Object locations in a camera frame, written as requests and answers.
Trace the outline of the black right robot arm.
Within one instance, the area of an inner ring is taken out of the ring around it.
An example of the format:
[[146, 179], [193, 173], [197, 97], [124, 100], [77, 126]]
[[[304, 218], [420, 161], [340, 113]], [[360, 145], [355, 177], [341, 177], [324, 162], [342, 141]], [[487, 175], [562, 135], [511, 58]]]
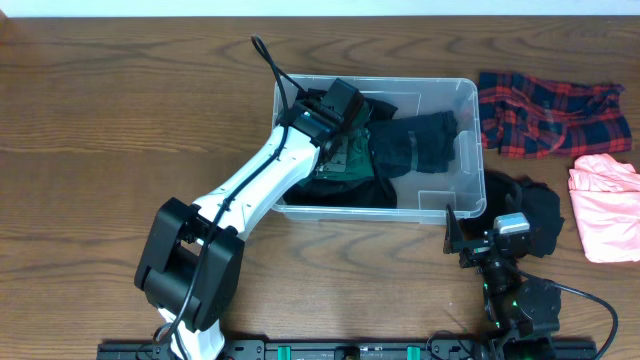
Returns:
[[555, 359], [551, 334], [560, 327], [560, 290], [518, 273], [517, 260], [534, 253], [527, 231], [489, 230], [481, 238], [450, 239], [462, 268], [483, 278], [484, 306], [496, 330], [486, 335], [477, 354], [484, 359]]

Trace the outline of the pink garment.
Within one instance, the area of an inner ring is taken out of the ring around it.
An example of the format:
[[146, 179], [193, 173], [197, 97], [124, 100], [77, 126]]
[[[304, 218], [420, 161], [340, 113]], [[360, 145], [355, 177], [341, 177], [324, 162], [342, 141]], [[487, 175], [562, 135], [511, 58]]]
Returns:
[[639, 260], [639, 173], [608, 154], [585, 155], [568, 188], [585, 257], [593, 263]]

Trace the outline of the black garment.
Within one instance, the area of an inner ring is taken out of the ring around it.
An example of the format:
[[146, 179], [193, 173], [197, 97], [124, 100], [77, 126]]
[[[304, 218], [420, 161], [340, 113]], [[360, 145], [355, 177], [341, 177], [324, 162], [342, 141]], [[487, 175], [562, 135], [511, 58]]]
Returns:
[[[366, 98], [372, 109], [370, 120], [390, 120], [397, 107], [384, 101]], [[356, 181], [328, 181], [315, 178], [316, 170], [299, 181], [283, 195], [284, 202], [296, 206], [356, 207], [356, 208], [394, 208], [397, 195], [389, 180], [377, 174], [373, 167], [373, 176]]]
[[560, 198], [553, 190], [527, 176], [512, 178], [498, 171], [485, 173], [485, 190], [485, 211], [477, 218], [460, 221], [467, 235], [481, 237], [494, 227], [498, 216], [521, 212], [530, 224], [530, 254], [542, 258], [554, 252], [565, 219], [560, 212]]

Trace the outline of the red plaid shirt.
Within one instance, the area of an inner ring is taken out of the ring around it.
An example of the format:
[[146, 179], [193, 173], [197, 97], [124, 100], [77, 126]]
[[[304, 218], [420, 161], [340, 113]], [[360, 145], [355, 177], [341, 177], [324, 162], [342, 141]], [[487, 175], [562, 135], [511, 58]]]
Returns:
[[620, 84], [582, 85], [513, 72], [483, 72], [482, 144], [512, 159], [626, 152], [632, 132]]

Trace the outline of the navy garment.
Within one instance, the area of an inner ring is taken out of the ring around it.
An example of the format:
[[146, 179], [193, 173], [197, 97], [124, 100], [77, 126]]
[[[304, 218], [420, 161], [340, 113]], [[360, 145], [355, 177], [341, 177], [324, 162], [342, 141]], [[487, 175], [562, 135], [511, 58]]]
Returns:
[[447, 172], [455, 159], [457, 125], [452, 111], [369, 122], [374, 169], [383, 178]]

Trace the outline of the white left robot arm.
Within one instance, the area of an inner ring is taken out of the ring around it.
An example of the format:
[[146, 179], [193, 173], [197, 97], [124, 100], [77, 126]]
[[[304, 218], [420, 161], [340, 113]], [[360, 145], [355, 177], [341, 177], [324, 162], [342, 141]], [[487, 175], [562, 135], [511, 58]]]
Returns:
[[190, 205], [171, 198], [158, 210], [134, 283], [171, 316], [165, 339], [182, 358], [221, 353], [219, 318], [236, 292], [249, 234], [332, 154], [363, 106], [285, 106], [265, 145], [229, 180]]

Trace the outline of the dark green garment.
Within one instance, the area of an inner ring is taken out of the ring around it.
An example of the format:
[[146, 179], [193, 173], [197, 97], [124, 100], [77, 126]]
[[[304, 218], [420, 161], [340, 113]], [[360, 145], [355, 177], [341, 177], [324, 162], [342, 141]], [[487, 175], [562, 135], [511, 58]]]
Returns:
[[344, 170], [335, 170], [338, 160], [332, 158], [328, 164], [316, 171], [316, 179], [347, 182], [373, 176], [368, 149], [369, 131], [366, 128], [371, 112], [371, 106], [365, 102], [354, 119], [352, 128], [343, 136], [343, 153], [346, 158], [341, 163], [344, 165]]

